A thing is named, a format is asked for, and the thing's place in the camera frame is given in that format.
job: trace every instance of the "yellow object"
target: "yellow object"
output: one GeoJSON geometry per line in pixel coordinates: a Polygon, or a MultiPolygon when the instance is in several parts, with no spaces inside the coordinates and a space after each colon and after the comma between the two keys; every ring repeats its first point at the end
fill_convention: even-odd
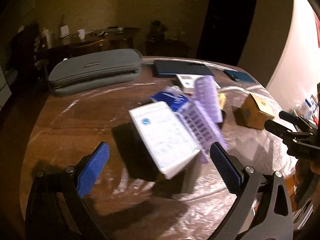
{"type": "Polygon", "coordinates": [[[226,104],[227,98],[224,93],[219,93],[219,103],[220,103],[220,109],[223,110],[224,105],[226,104]]]}
{"type": "Polygon", "coordinates": [[[274,119],[274,113],[269,103],[256,95],[250,94],[241,106],[242,114],[248,127],[264,129],[266,120],[274,119]]]}

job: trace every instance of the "dark doorway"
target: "dark doorway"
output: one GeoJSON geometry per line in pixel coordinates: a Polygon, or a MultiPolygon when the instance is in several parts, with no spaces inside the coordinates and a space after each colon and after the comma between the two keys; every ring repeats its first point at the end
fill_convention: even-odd
{"type": "Polygon", "coordinates": [[[256,0],[210,0],[197,59],[236,66],[253,18],[256,0]]]}

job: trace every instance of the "metal bolt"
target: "metal bolt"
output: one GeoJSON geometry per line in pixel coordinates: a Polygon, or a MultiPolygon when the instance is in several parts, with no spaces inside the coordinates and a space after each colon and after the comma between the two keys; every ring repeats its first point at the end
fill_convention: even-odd
{"type": "Polygon", "coordinates": [[[276,171],[276,176],[281,178],[282,177],[282,173],[280,171],[276,171]]]}
{"type": "Polygon", "coordinates": [[[246,166],[245,170],[246,170],[248,173],[253,173],[253,172],[254,172],[254,169],[253,169],[251,166],[246,166]]]}
{"type": "Polygon", "coordinates": [[[74,166],[68,166],[65,168],[66,173],[72,173],[75,170],[74,166]]]}
{"type": "Polygon", "coordinates": [[[38,171],[37,172],[37,177],[40,178],[44,175],[44,171],[38,171]]]}

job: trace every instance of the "blue logo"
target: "blue logo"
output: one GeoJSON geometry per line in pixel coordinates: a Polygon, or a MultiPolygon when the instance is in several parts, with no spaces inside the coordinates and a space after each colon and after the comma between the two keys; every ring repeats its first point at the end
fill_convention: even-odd
{"type": "Polygon", "coordinates": [[[148,124],[151,124],[151,121],[150,121],[149,118],[143,118],[142,121],[141,121],[141,123],[142,123],[143,125],[148,125],[148,124]]]}

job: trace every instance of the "gray zippered case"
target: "gray zippered case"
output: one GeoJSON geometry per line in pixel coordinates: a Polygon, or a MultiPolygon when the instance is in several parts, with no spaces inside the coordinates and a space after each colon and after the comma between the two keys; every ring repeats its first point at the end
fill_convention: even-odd
{"type": "Polygon", "coordinates": [[[54,95],[72,95],[106,85],[131,81],[141,71],[142,55],[135,49],[115,49],[70,58],[49,75],[54,95]]]}

